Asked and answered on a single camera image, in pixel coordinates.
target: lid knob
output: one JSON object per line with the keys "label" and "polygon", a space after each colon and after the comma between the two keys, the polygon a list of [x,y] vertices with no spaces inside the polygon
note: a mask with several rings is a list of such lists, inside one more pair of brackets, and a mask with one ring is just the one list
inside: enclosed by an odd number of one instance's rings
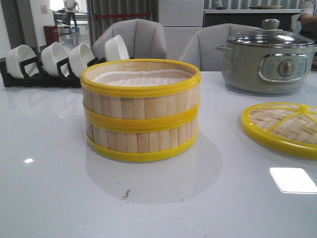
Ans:
{"label": "lid knob", "polygon": [[277,29],[278,26],[279,26],[279,20],[277,20],[277,19],[264,19],[262,21],[262,28],[264,30]]}

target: floor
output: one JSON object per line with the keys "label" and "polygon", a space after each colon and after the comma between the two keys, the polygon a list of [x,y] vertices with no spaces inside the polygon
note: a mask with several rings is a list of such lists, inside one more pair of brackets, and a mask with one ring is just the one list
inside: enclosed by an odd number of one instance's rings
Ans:
{"label": "floor", "polygon": [[89,30],[86,24],[78,24],[79,32],[60,35],[59,42],[64,46],[66,51],[71,51],[73,48],[81,43],[84,43],[90,47]]}

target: pot handle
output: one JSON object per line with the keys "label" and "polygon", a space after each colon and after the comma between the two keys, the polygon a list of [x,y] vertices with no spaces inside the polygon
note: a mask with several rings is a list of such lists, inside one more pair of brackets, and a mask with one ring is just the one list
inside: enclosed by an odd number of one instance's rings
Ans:
{"label": "pot handle", "polygon": [[218,50],[218,51],[224,52],[224,53],[225,53],[226,55],[228,55],[228,56],[230,56],[231,53],[232,53],[232,48],[229,48],[229,47],[224,46],[224,45],[216,45],[214,48],[215,48],[216,50]]}

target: white bowl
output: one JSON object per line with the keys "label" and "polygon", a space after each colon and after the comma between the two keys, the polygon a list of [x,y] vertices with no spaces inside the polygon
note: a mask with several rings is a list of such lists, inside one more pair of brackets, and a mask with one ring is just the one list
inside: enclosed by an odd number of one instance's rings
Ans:
{"label": "white bowl", "polygon": [[95,58],[90,48],[84,43],[73,48],[68,53],[68,57],[70,67],[77,77],[80,77],[82,71],[87,68],[87,63]]}
{"label": "white bowl", "polygon": [[105,43],[105,54],[107,61],[128,60],[127,47],[120,35],[116,35]]}
{"label": "white bowl", "polygon": [[[45,71],[54,77],[59,77],[57,70],[57,62],[68,57],[65,48],[58,42],[54,42],[42,51],[42,63]],[[61,72],[64,76],[69,74],[67,64],[61,67]]]}
{"label": "white bowl", "polygon": [[[20,45],[10,50],[5,58],[8,72],[15,78],[23,78],[20,62],[35,57],[34,51],[27,45]],[[29,76],[39,72],[36,63],[25,66],[25,71]]]}

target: yellow plastic rim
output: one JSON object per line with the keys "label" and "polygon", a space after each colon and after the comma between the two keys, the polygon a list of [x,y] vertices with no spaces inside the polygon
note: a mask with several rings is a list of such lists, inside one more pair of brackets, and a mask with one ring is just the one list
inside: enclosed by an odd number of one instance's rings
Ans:
{"label": "yellow plastic rim", "polygon": [[[298,109],[287,108],[283,107],[283,105],[294,105],[299,106]],[[287,109],[294,111],[294,114],[302,113],[308,115],[309,111],[307,110],[308,106],[300,105],[300,104],[293,104],[293,103],[263,103],[251,106],[244,110],[241,118],[242,127],[245,132],[253,139],[261,142],[262,144],[271,147],[273,149],[300,156],[306,157],[310,159],[317,159],[317,145],[312,145],[308,143],[297,142],[294,140],[290,140],[281,136],[274,135],[269,131],[265,131],[256,124],[252,122],[249,117],[250,111],[257,108],[260,109],[262,106],[266,106],[266,109],[274,108],[274,109]]]}
{"label": "yellow plastic rim", "polygon": [[184,152],[185,150],[188,150],[197,140],[197,135],[198,135],[198,130],[191,139],[189,139],[184,144],[181,144],[178,147],[168,149],[168,150],[151,152],[151,153],[125,153],[125,152],[109,150],[107,148],[104,148],[94,143],[89,138],[89,136],[88,136],[88,142],[98,153],[113,159],[117,159],[120,161],[127,161],[127,162],[153,162],[153,161],[163,160],[163,159],[176,156]]}
{"label": "yellow plastic rim", "polygon": [[[193,77],[190,77],[178,83],[161,85],[161,86],[147,86],[147,87],[121,87],[121,86],[104,85],[104,84],[93,82],[89,80],[86,76],[90,70],[93,70],[103,65],[116,64],[116,63],[133,63],[133,62],[172,63],[172,64],[177,64],[177,65],[191,68],[195,73]],[[121,97],[121,98],[160,97],[160,96],[176,94],[176,93],[184,92],[188,89],[191,89],[197,86],[200,83],[200,81],[201,81],[201,73],[196,66],[189,63],[185,63],[185,62],[180,62],[176,60],[168,60],[168,59],[126,59],[126,60],[99,63],[85,69],[82,72],[80,77],[82,88],[87,89],[91,92],[98,93],[98,94],[103,94],[103,95],[108,95],[113,97]]]}
{"label": "yellow plastic rim", "polygon": [[142,133],[169,130],[191,122],[198,115],[199,104],[182,113],[155,119],[111,118],[91,111],[85,104],[84,109],[87,120],[98,127],[112,131]]}

